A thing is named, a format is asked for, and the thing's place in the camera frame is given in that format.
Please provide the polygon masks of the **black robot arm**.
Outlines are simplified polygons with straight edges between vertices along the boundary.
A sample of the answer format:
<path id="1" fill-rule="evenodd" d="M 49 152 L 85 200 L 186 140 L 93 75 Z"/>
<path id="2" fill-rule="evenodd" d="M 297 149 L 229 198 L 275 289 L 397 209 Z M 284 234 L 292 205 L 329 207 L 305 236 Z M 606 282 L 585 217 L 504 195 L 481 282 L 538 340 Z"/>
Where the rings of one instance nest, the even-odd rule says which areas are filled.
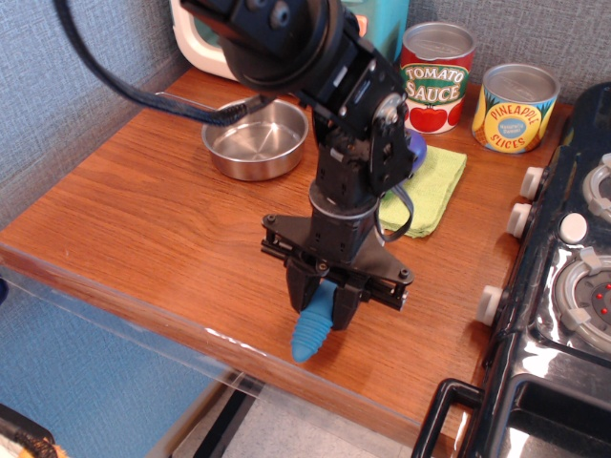
<path id="1" fill-rule="evenodd" d="M 292 307 L 331 281 L 331 319 L 348 327 L 362 302 L 401 308 L 411 271 L 386 250 L 381 198 L 415 162 L 398 71 L 362 38 L 338 1 L 186 1 L 219 38 L 230 72 L 268 96 L 312 111 L 318 148 L 308 217 L 268 215 L 263 249 L 281 258 Z"/>

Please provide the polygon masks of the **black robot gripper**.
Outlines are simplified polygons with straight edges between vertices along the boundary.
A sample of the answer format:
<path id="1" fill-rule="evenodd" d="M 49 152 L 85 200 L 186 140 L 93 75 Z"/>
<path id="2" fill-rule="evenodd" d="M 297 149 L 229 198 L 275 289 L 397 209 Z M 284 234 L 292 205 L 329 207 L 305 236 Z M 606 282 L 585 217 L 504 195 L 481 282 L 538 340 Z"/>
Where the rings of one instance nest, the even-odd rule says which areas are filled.
<path id="1" fill-rule="evenodd" d="M 313 204 L 309 217 L 268 214 L 262 250 L 284 261 L 292 308 L 301 313 L 321 279 L 335 282 L 332 329 L 346 330 L 361 302 L 374 300 L 400 310 L 412 271 L 381 242 L 377 199 L 346 209 Z"/>

